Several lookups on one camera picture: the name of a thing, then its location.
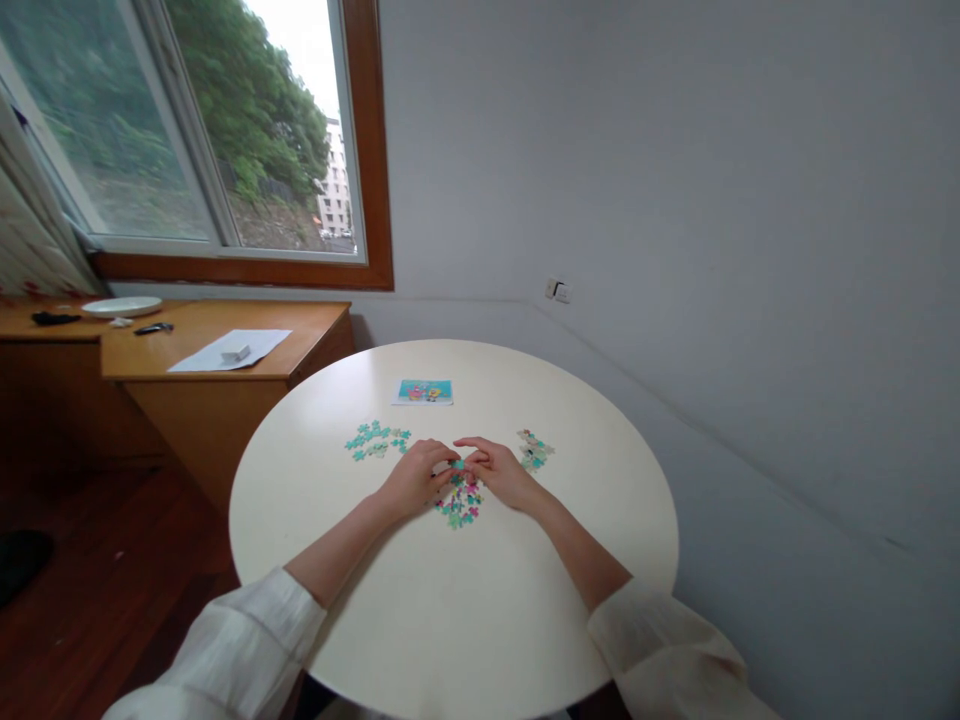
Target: white sleeve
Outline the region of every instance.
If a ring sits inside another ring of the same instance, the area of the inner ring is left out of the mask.
[[[747,686],[747,667],[713,625],[633,579],[587,624],[630,716],[776,718]]]
[[[173,665],[104,720],[275,720],[326,612],[277,568],[208,604]]]

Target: wall socket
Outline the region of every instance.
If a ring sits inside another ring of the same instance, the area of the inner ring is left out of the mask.
[[[557,292],[553,296],[554,300],[562,303],[570,303],[570,286],[566,283],[557,283]]]
[[[544,295],[550,300],[556,300],[557,302],[569,303],[570,302],[570,286],[566,283],[560,282],[556,278],[550,278],[547,280],[547,291]]]

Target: white building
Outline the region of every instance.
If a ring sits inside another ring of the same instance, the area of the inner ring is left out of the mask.
[[[347,159],[343,148],[343,128],[336,118],[327,118],[327,143],[330,145],[327,176],[320,184],[317,208],[323,230],[333,235],[353,234],[353,209],[347,183]]]

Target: window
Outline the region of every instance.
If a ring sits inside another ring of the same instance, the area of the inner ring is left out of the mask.
[[[104,277],[392,289],[378,34],[376,0],[3,3],[0,92]]]

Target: small white box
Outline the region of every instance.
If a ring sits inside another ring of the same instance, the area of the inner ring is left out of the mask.
[[[232,345],[228,346],[226,350],[220,351],[220,357],[223,358],[224,362],[240,362],[249,354],[249,345]]]

